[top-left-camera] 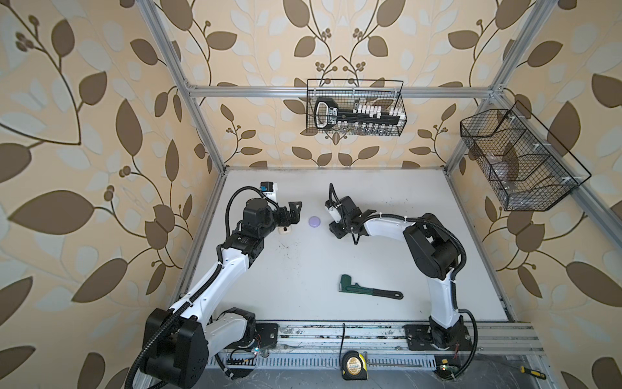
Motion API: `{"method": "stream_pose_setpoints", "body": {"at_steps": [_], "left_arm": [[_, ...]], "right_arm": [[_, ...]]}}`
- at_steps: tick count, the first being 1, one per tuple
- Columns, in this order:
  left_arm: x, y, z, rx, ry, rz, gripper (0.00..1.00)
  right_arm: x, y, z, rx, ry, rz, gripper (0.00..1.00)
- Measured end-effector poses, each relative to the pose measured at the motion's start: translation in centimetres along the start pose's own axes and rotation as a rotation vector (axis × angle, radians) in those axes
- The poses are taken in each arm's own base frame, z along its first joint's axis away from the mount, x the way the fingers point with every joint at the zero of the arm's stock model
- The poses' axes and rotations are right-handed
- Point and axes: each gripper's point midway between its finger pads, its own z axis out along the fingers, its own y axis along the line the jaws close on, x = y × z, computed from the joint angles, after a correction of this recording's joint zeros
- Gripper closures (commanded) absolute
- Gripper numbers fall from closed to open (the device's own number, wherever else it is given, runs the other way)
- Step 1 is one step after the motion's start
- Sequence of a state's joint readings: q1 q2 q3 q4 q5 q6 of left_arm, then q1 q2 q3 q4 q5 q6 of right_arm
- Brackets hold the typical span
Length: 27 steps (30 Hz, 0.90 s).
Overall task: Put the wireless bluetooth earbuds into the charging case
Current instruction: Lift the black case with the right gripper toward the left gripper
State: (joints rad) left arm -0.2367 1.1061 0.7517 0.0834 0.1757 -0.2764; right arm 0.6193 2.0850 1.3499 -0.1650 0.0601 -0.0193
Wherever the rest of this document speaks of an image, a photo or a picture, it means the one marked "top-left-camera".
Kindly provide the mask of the purple round charging case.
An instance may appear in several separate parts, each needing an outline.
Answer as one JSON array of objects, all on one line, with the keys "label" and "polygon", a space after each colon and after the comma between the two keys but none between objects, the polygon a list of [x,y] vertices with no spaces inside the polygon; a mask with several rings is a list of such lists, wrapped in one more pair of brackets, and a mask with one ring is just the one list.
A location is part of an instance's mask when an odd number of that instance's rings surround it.
[{"label": "purple round charging case", "polygon": [[309,222],[309,226],[312,228],[317,228],[322,223],[319,217],[310,217],[308,222]]}]

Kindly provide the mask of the white earbud charging case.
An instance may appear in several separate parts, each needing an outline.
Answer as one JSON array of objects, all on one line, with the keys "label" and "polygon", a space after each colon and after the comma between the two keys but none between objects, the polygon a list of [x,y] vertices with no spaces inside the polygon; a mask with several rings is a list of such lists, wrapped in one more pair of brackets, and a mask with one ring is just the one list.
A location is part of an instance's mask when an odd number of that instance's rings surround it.
[{"label": "white earbud charging case", "polygon": [[291,233],[292,229],[290,226],[279,227],[279,234],[285,235]]}]

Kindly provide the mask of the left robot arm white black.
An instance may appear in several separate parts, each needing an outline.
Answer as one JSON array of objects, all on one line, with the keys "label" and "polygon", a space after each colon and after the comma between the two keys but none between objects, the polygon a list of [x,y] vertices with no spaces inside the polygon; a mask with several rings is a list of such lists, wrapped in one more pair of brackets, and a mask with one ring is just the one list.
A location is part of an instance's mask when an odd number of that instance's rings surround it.
[{"label": "left robot arm white black", "polygon": [[230,222],[232,204],[225,209],[225,241],[215,248],[216,261],[202,279],[166,310],[155,309],[145,325],[141,351],[128,370],[124,386],[132,388],[138,373],[157,380],[156,388],[173,385],[191,388],[207,363],[218,359],[230,345],[255,340],[255,314],[232,308],[215,317],[215,309],[236,281],[262,253],[265,239],[278,228],[291,227],[301,219],[301,202],[281,207],[276,185],[244,186],[239,196],[252,191],[241,220]]}]

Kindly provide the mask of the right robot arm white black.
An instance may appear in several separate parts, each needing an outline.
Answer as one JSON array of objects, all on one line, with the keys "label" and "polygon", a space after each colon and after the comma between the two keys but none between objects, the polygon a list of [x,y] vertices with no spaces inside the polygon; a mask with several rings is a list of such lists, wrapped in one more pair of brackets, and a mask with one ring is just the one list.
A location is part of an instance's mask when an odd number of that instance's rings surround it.
[{"label": "right robot arm white black", "polygon": [[358,244],[362,237],[382,237],[407,245],[416,267],[428,279],[430,343],[437,349],[458,343],[465,330],[465,311],[458,309],[455,279],[467,263],[467,253],[456,235],[429,212],[421,217],[363,212],[351,197],[338,197],[332,183],[325,208],[333,219],[330,231],[338,239],[350,235]]}]

